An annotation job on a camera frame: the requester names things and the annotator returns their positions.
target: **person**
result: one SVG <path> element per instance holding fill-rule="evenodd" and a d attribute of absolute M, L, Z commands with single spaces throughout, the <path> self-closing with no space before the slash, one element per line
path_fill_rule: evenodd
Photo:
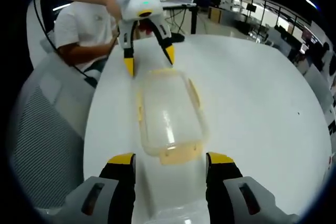
<path fill-rule="evenodd" d="M 107 56 L 117 44 L 115 19 L 102 5 L 73 2 L 55 22 L 55 43 L 62 59 L 76 65 L 96 87 Z"/>
<path fill-rule="evenodd" d="M 322 58 L 329 50 L 329 48 L 330 47 L 327 42 L 325 42 L 323 46 L 319 42 L 311 45 L 305 53 L 305 57 L 308 60 L 309 65 L 314 64 L 316 68 L 321 72 L 324 66 Z"/>
<path fill-rule="evenodd" d="M 28 5 L 32 0 L 4 0 L 3 4 L 6 6 L 4 15 L 4 34 L 3 45 L 7 45 L 5 50 L 8 50 L 8 57 L 4 57 L 3 66 L 6 66 L 3 74 L 10 78 L 6 78 L 4 90 L 5 104 L 2 110 L 2 116 L 5 122 L 8 120 L 9 112 L 11 111 L 16 97 L 30 73 L 33 70 L 30 61 L 27 31 L 26 31 L 26 14 Z M 116 19 L 121 18 L 120 7 L 116 0 L 71 0 L 78 2 L 87 2 L 92 4 L 103 5 L 107 11 Z M 5 136 L 7 123 L 3 124 L 5 129 L 2 130 Z"/>

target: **chair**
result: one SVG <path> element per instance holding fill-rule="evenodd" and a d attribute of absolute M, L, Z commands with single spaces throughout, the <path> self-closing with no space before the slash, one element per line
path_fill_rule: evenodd
<path fill-rule="evenodd" d="M 326 113 L 333 103 L 333 97 L 326 79 L 322 76 L 314 64 L 310 66 L 309 70 L 305 74 L 305 79 L 315 93 L 323 113 Z"/>
<path fill-rule="evenodd" d="M 303 61 L 299 61 L 297 63 L 297 69 L 300 71 L 300 73 L 304 76 L 306 72 L 309 70 L 309 63 L 307 59 L 304 59 Z"/>
<path fill-rule="evenodd" d="M 94 89 L 58 56 L 45 58 L 17 98 L 7 152 L 36 208 L 56 208 L 83 182 L 83 136 Z"/>
<path fill-rule="evenodd" d="M 336 76 L 335 71 L 336 56 L 334 55 L 333 51 L 327 51 L 322 60 L 324 61 L 324 65 L 321 73 L 323 77 L 328 81 L 328 84 L 331 87 L 333 79 Z"/>
<path fill-rule="evenodd" d="M 281 39 L 279 43 L 279 51 L 288 58 L 291 50 L 292 47 L 285 40 Z"/>
<path fill-rule="evenodd" d="M 265 40 L 264 44 L 269 45 L 269 46 L 273 46 L 280 44 L 281 41 L 281 33 L 277 30 L 275 30 L 274 28 L 270 28 L 267 32 L 267 39 Z"/>

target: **cable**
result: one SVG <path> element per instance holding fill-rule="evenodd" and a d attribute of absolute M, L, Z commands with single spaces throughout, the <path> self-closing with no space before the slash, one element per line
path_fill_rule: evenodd
<path fill-rule="evenodd" d="M 173 11 L 173 16 L 171 18 L 173 18 L 174 20 L 175 20 L 175 16 L 177 16 L 178 14 L 180 14 L 181 12 L 183 12 L 183 10 L 181 10 L 178 13 L 175 14 L 174 10 L 172 10 L 172 11 Z"/>
<path fill-rule="evenodd" d="M 176 21 L 175 21 L 175 16 L 176 16 L 175 14 L 173 15 L 173 23 L 175 24 L 175 26 L 176 27 L 178 27 L 179 25 L 176 23 Z"/>
<path fill-rule="evenodd" d="M 169 10 L 169 13 L 170 13 L 170 16 L 169 16 L 168 18 L 165 18 L 165 21 L 171 26 L 170 29 L 172 30 L 173 27 L 174 27 L 175 25 L 174 25 L 173 23 L 170 23 L 170 22 L 168 21 L 168 19 L 173 20 L 173 19 L 172 19 L 172 10 Z"/>
<path fill-rule="evenodd" d="M 57 54 L 61 57 L 61 59 L 63 59 L 62 54 L 61 54 L 61 53 L 59 52 L 59 50 L 56 48 L 56 46 L 54 45 L 54 43 L 50 40 L 50 38 L 49 38 L 49 36 L 48 36 L 46 30 L 44 29 L 44 26 L 43 26 L 43 24 L 42 24 L 42 21 L 41 21 L 41 19 L 40 19 L 40 16 L 38 15 L 38 12 L 37 12 L 37 8 L 36 8 L 36 0 L 33 0 L 33 2 L 34 2 L 34 10 L 35 10 L 36 17 L 37 17 L 37 19 L 38 19 L 38 22 L 40 23 L 40 26 L 41 26 L 41 28 L 42 28 L 42 31 L 43 31 L 44 35 L 46 36 L 47 40 L 49 41 L 49 43 L 50 43 L 50 45 L 52 46 L 52 48 L 53 48 L 53 50 L 55 51 L 55 53 L 57 53 Z M 81 71 L 79 68 L 77 68 L 75 65 L 71 65 L 71 66 L 74 67 L 79 73 L 81 73 L 81 74 L 82 74 L 83 76 L 85 76 L 86 78 L 89 78 L 89 79 L 93 78 L 93 77 L 89 77 L 89 76 L 87 76 L 84 72 L 82 72 L 82 71 Z"/>
<path fill-rule="evenodd" d="M 182 27 L 182 25 L 183 25 L 183 23 L 184 23 L 184 18 L 185 18 L 185 13 L 186 13 L 186 11 L 187 11 L 187 9 L 184 10 L 183 18 L 182 18 L 182 22 L 181 22 L 180 27 L 179 27 L 179 29 L 178 29 L 178 31 L 177 31 L 178 34 L 180 33 L 181 27 Z"/>
<path fill-rule="evenodd" d="M 197 16 L 198 16 L 198 18 L 203 22 L 205 34 L 208 34 L 204 19 L 202 19 L 198 14 L 197 14 Z"/>

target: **window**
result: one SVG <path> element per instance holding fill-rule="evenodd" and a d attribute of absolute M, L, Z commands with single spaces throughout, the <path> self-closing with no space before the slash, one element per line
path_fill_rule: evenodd
<path fill-rule="evenodd" d="M 295 37 L 295 39 L 297 39 L 298 41 L 304 43 L 304 40 L 302 38 L 302 34 L 303 34 L 303 30 L 301 30 L 298 27 L 294 27 L 294 31 L 293 31 L 293 36 Z"/>
<path fill-rule="evenodd" d="M 281 8 L 277 25 L 282 26 L 287 32 L 291 34 L 293 32 L 294 22 L 295 15 L 290 11 Z"/>
<path fill-rule="evenodd" d="M 249 14 L 249 11 L 246 9 L 247 4 L 252 4 L 252 0 L 241 0 L 241 6 L 243 7 L 243 9 L 241 11 L 245 15 Z"/>
<path fill-rule="evenodd" d="M 251 12 L 251 17 L 258 20 L 261 23 L 262 14 L 265 8 L 265 0 L 253 0 L 253 5 L 256 6 L 256 11 Z"/>
<path fill-rule="evenodd" d="M 237 7 L 233 7 L 232 11 L 239 12 L 240 11 L 239 7 L 242 5 L 242 0 L 233 0 L 233 4 Z"/>
<path fill-rule="evenodd" d="M 266 1 L 264 18 L 261 25 L 266 27 L 275 27 L 277 24 L 279 10 L 279 6 Z"/>

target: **desk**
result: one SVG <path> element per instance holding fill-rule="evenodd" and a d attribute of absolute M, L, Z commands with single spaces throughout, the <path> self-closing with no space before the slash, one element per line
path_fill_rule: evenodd
<path fill-rule="evenodd" d="M 191 34 L 196 33 L 198 7 L 195 3 L 161 2 L 164 10 L 190 10 L 191 11 Z"/>
<path fill-rule="evenodd" d="M 86 129 L 85 179 L 99 176 L 112 156 L 138 151 L 137 83 L 168 64 L 155 38 L 134 41 L 134 51 L 134 80 L 119 46 L 101 75 Z M 210 132 L 205 150 L 232 157 L 284 212 L 303 213 L 319 191 L 331 144 L 319 102 L 296 67 L 266 45 L 190 35 L 175 44 L 174 68 L 198 89 Z"/>
<path fill-rule="evenodd" d="M 234 12 L 230 9 L 209 7 L 208 18 L 223 26 L 236 27 L 237 22 L 246 22 L 247 16 L 238 12 Z"/>

